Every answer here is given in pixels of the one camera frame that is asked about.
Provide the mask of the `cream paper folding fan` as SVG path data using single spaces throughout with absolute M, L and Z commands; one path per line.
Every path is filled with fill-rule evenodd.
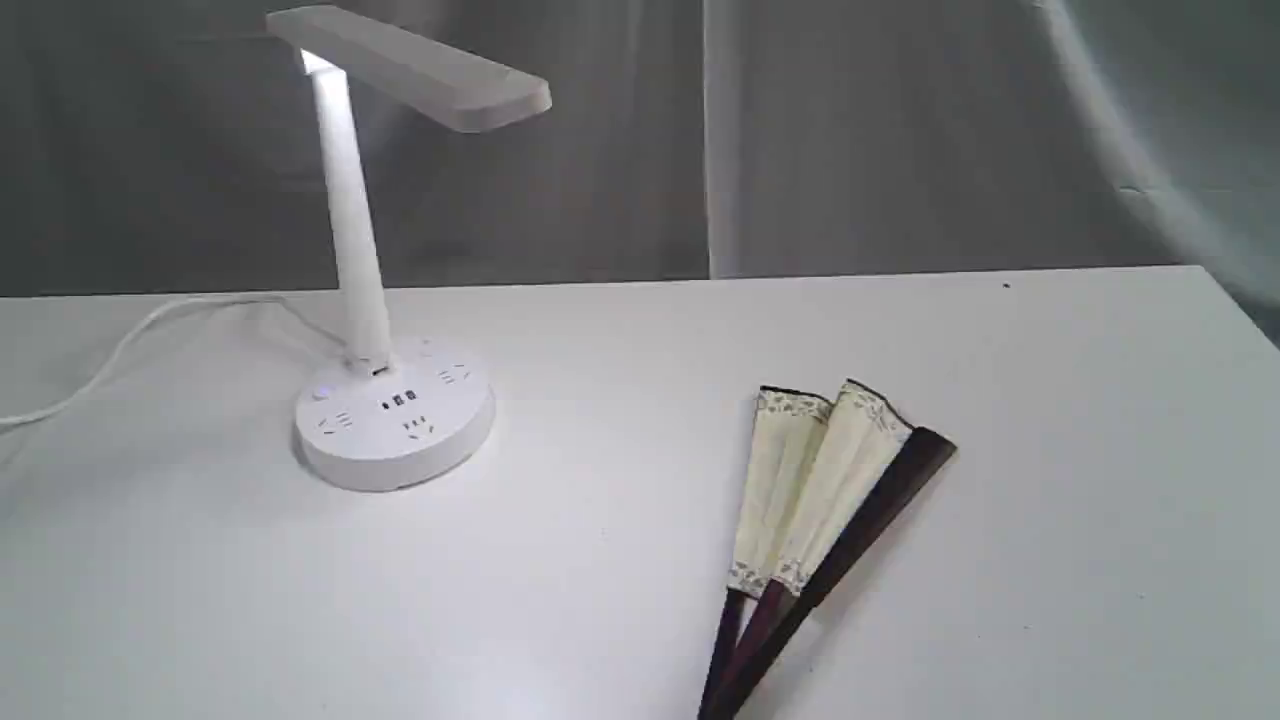
M 956 450 L 852 378 L 835 398 L 759 388 L 699 717 L 739 714 L 805 620 Z

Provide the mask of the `white desk lamp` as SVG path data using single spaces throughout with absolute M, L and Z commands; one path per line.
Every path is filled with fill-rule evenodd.
M 332 486 L 360 492 L 417 486 L 483 447 L 497 397 L 467 354 L 438 340 L 392 334 L 349 81 L 466 135 L 549 111 L 550 86 L 338 6 L 273 12 L 266 26 L 298 51 L 312 86 L 344 309 L 342 355 L 297 400 L 296 438 L 307 464 Z

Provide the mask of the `grey backdrop curtain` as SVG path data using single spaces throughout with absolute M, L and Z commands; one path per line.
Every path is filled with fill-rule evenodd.
M 3 293 L 328 290 L 283 1 L 3 4 Z M 1277 338 L 1275 1 L 346 1 L 545 78 L 351 97 L 388 284 L 1190 263 Z

